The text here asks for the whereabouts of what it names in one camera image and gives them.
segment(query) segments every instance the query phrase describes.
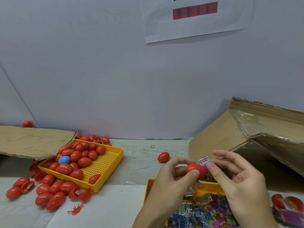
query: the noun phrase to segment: paper sign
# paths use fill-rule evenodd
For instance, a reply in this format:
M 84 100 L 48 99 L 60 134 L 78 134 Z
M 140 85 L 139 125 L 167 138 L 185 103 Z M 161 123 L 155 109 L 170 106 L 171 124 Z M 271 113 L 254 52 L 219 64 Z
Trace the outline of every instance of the paper sign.
M 146 43 L 250 26 L 253 0 L 141 0 Z

